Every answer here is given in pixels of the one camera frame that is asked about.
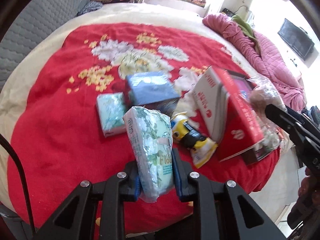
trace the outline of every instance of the cardboard box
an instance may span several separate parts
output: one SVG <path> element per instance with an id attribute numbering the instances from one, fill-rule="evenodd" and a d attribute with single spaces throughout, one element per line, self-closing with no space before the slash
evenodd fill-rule
<path id="1" fill-rule="evenodd" d="M 219 147 L 220 161 L 253 148 L 263 140 L 263 133 L 249 103 L 227 70 L 209 67 L 193 90 L 210 138 Z"/>
<path id="2" fill-rule="evenodd" d="M 125 101 L 128 106 L 144 106 L 171 117 L 179 99 L 163 72 L 136 73 L 126 77 Z"/>

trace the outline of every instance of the floral pattern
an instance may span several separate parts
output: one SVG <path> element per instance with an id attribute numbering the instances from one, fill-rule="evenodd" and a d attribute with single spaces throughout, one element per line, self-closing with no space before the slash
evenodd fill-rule
<path id="1" fill-rule="evenodd" d="M 85 84 L 87 86 L 95 85 L 96 91 L 103 92 L 105 89 L 107 89 L 107 86 L 110 85 L 110 83 L 114 80 L 114 77 L 112 75 L 106 75 L 106 72 L 110 71 L 112 66 L 106 66 L 100 68 L 99 66 L 94 66 L 89 69 L 84 69 L 81 71 L 78 75 L 78 78 L 84 79 L 86 78 Z M 69 83 L 73 84 L 75 82 L 75 79 L 73 76 L 69 78 Z M 74 89 L 74 92 L 78 92 L 79 87 Z M 72 92 L 71 88 L 67 88 L 67 94 L 70 94 Z"/>
<path id="2" fill-rule="evenodd" d="M 156 38 L 154 33 L 151 33 L 150 36 L 148 36 L 148 33 L 146 32 L 140 33 L 136 40 L 139 44 L 150 44 L 151 47 L 155 47 L 157 44 L 162 44 L 162 41 L 159 40 L 159 38 Z"/>
<path id="3" fill-rule="evenodd" d="M 97 46 L 98 42 L 97 41 L 93 41 L 89 44 L 89 48 L 94 49 Z"/>
<path id="4" fill-rule="evenodd" d="M 192 90 L 196 85 L 198 80 L 201 78 L 201 75 L 197 75 L 192 69 L 182 67 L 179 70 L 179 75 L 174 81 L 174 88 L 176 91 L 188 91 L 182 98 L 179 99 L 177 107 L 173 114 L 178 114 L 181 112 L 187 112 L 188 117 L 194 117 L 197 115 L 197 104 L 193 98 Z"/>
<path id="5" fill-rule="evenodd" d="M 153 54 L 157 54 L 157 51 L 155 49 L 148 49 L 148 48 L 143 48 L 142 50 L 146 51 L 146 52 L 150 52 Z"/>
<path id="6" fill-rule="evenodd" d="M 198 75 L 202 75 L 208 68 L 209 66 L 202 66 L 202 68 L 196 68 L 196 67 L 191 67 L 191 70 L 195 72 Z"/>
<path id="7" fill-rule="evenodd" d="M 232 61 L 234 63 L 236 63 L 240 68 L 242 68 L 242 64 L 241 64 L 241 61 L 236 57 L 236 56 L 232 56 Z"/>
<path id="8" fill-rule="evenodd" d="M 105 41 L 108 38 L 108 34 L 103 34 L 100 38 L 101 41 Z"/>
<path id="9" fill-rule="evenodd" d="M 109 39 L 108 41 L 100 41 L 99 46 L 93 48 L 91 53 L 98 56 L 99 60 L 112 61 L 117 55 L 132 50 L 133 45 L 128 42 Z"/>
<path id="10" fill-rule="evenodd" d="M 142 49 L 133 49 L 126 53 L 119 54 L 114 61 L 111 62 L 112 66 L 119 66 L 118 73 L 121 79 L 125 79 L 127 75 L 135 73 L 163 71 L 171 77 L 170 71 L 174 68 L 159 55 L 146 52 Z"/>
<path id="11" fill-rule="evenodd" d="M 226 46 L 222 47 L 221 50 L 222 50 L 224 53 L 232 56 L 232 52 L 231 52 Z"/>
<path id="12" fill-rule="evenodd" d="M 173 46 L 159 46 L 158 52 L 167 59 L 174 59 L 181 62 L 189 61 L 189 56 L 182 49 Z"/>

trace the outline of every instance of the plastic bag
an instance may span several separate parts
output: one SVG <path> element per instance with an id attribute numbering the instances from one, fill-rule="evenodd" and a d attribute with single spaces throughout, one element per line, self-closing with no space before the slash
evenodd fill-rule
<path id="1" fill-rule="evenodd" d="M 273 104 L 287 112 L 287 108 L 285 107 L 278 90 L 267 77 L 259 74 L 248 80 L 256 85 L 250 93 L 249 102 L 260 118 L 266 116 L 265 109 L 269 104 Z"/>
<path id="2" fill-rule="evenodd" d="M 141 198 L 156 202 L 173 188 L 170 117 L 133 106 L 123 117 L 143 188 Z"/>
<path id="3" fill-rule="evenodd" d="M 267 77 L 259 74 L 248 80 L 256 85 L 249 94 L 249 102 L 257 114 L 257 120 L 264 134 L 264 140 L 257 147 L 264 148 L 265 152 L 271 152 L 279 147 L 281 140 L 277 131 L 278 126 L 266 117 L 266 106 L 273 104 L 285 112 L 287 108 L 279 92 Z"/>
<path id="4" fill-rule="evenodd" d="M 122 118 L 127 108 L 124 104 L 123 93 L 98 95 L 97 109 L 105 137 L 125 132 Z"/>

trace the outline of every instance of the plastic-wrapped package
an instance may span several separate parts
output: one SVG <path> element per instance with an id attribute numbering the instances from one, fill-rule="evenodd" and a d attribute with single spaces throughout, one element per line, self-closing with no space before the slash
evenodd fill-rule
<path id="1" fill-rule="evenodd" d="M 267 77 L 259 74 L 248 80 L 256 85 L 250 93 L 249 101 L 260 118 L 264 119 L 263 117 L 266 116 L 265 109 L 269 104 L 273 104 L 287 112 L 287 108 L 285 107 L 279 92 Z"/>
<path id="2" fill-rule="evenodd" d="M 266 106 L 273 104 L 285 112 L 287 108 L 279 92 L 267 77 L 259 74 L 250 78 L 249 81 L 256 85 L 249 94 L 249 102 L 257 115 L 256 119 L 264 135 L 263 141 L 256 145 L 254 150 L 256 155 L 265 156 L 266 153 L 277 149 L 281 142 L 278 127 L 266 117 Z"/>
<path id="3" fill-rule="evenodd" d="M 133 106 L 123 117 L 142 184 L 142 199 L 156 202 L 173 188 L 170 117 Z"/>
<path id="4" fill-rule="evenodd" d="M 105 137 L 125 132 L 123 116 L 127 108 L 123 93 L 98 95 L 97 109 Z"/>
<path id="5" fill-rule="evenodd" d="M 125 101 L 128 106 L 144 106 L 172 116 L 180 95 L 163 72 L 146 72 L 126 77 Z"/>

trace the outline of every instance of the television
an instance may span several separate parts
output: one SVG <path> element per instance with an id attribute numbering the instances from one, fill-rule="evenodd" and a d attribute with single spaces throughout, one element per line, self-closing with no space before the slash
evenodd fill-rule
<path id="1" fill-rule="evenodd" d="M 308 33 L 288 19 L 284 19 L 278 34 L 303 60 L 306 60 L 308 55 L 313 51 L 314 42 L 309 38 Z"/>

